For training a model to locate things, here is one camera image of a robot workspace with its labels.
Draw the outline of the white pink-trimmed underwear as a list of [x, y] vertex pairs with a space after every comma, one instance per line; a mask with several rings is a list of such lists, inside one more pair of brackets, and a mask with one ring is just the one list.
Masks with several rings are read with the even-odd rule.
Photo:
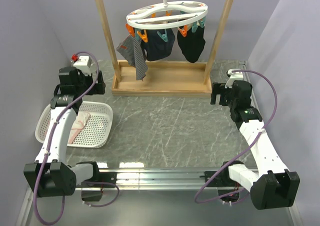
[[72, 144], [74, 142], [78, 134], [86, 127], [90, 117], [91, 114], [87, 111], [80, 111], [78, 113], [70, 130], [68, 144]]

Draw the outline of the white oval clip hanger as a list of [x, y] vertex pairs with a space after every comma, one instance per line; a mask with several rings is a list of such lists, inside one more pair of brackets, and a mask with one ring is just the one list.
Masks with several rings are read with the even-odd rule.
[[139, 8], [126, 16], [129, 26], [140, 30], [188, 27], [204, 22], [209, 7], [198, 1], [168, 1]]

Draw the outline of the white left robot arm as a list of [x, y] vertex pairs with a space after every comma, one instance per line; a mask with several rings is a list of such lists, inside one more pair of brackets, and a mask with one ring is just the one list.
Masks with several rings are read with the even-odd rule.
[[48, 105], [49, 120], [45, 139], [33, 163], [23, 174], [35, 198], [71, 196], [76, 186], [96, 187], [101, 181], [98, 163], [85, 161], [70, 167], [68, 147], [100, 148], [108, 139], [113, 111], [105, 103], [83, 101], [85, 95], [103, 95], [101, 71], [96, 76], [74, 66], [59, 70], [59, 84]]

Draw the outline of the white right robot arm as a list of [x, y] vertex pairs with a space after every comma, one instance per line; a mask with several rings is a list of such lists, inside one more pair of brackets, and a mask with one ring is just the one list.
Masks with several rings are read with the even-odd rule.
[[297, 172], [290, 171], [277, 154], [266, 130], [262, 116], [251, 105], [252, 85], [244, 80], [235, 80], [232, 85], [214, 82], [210, 103], [228, 106], [230, 117], [249, 145], [258, 172], [248, 169], [235, 159], [225, 162], [221, 169], [205, 182], [205, 186], [219, 177], [220, 181], [231, 186], [238, 183], [246, 189], [257, 210], [292, 207], [300, 184]]

